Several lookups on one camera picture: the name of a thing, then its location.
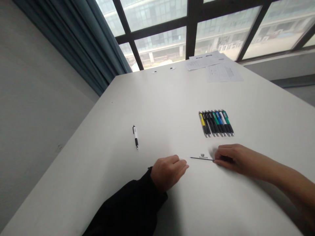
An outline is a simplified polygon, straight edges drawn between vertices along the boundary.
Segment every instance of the hand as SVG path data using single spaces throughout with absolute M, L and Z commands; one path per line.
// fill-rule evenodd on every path
M 248 177 L 272 181 L 282 164 L 240 144 L 221 145 L 214 163 Z
M 187 161 L 179 160 L 178 155 L 160 158 L 154 164 L 151 178 L 160 192 L 173 187 L 189 168 Z

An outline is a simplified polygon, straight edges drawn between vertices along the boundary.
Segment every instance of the white paper sheet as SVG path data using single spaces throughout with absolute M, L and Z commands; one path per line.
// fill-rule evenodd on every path
M 211 66 L 224 62 L 231 62 L 223 53 L 219 53 L 218 51 L 212 53 L 206 53 L 199 56 L 189 57 L 189 61 L 186 62 L 186 68 L 188 71 L 194 69 L 200 69 L 206 66 Z
M 244 81 L 233 63 L 221 63 L 206 67 L 207 82 Z

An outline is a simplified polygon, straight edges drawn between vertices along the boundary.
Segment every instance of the window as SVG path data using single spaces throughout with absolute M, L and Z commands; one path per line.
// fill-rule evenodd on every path
M 129 43 L 120 44 L 120 49 L 124 54 L 125 58 L 127 59 L 128 64 L 130 65 L 133 72 L 139 71 L 139 66 L 136 62 L 135 56 L 131 50 Z
M 144 69 L 185 60 L 186 27 L 135 40 Z
M 244 59 L 292 49 L 315 21 L 314 0 L 273 2 Z
M 304 45 L 304 47 L 315 45 L 315 35 Z
M 219 50 L 235 61 L 259 9 L 255 7 L 199 22 L 195 55 Z
M 132 71 L 216 50 L 240 62 L 315 48 L 315 0 L 96 2 Z
M 187 0 L 120 0 L 131 31 L 187 15 Z
M 111 29 L 113 35 L 119 36 L 125 34 L 124 28 L 118 17 L 113 0 L 96 0 L 100 10 L 102 11 L 104 18 Z

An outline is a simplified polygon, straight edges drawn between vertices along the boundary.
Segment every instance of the window frame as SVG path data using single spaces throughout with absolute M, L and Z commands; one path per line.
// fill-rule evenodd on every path
M 288 54 L 298 50 L 309 50 L 315 48 L 315 45 L 303 47 L 315 34 L 314 23 L 290 50 L 243 59 L 270 5 L 276 1 L 279 0 L 215 0 L 207 3 L 203 3 L 203 0 L 188 0 L 187 15 L 185 17 L 131 32 L 120 0 L 113 0 L 114 6 L 125 31 L 124 35 L 116 37 L 116 41 L 118 44 L 130 44 L 138 67 L 140 70 L 143 70 L 144 68 L 135 44 L 135 40 L 186 26 L 186 60 L 188 60 L 190 56 L 195 55 L 197 24 L 199 22 L 261 6 L 257 18 L 254 21 L 243 44 L 243 47 L 239 52 L 236 62 L 252 61 L 258 58 Z

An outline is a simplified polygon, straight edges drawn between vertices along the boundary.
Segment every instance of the blue pen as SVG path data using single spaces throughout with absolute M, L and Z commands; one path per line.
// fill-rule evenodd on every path
M 227 134 L 226 134 L 226 129 L 225 129 L 223 123 L 222 123 L 222 120 L 221 120 L 221 118 L 220 118 L 220 115 L 219 115 L 218 111 L 215 110 L 214 112 L 216 113 L 216 117 L 217 117 L 217 119 L 218 119 L 218 121 L 219 121 L 219 124 L 220 124 L 220 127 L 221 127 L 221 129 L 222 129 L 222 131 L 223 131 L 223 136 L 227 136 Z

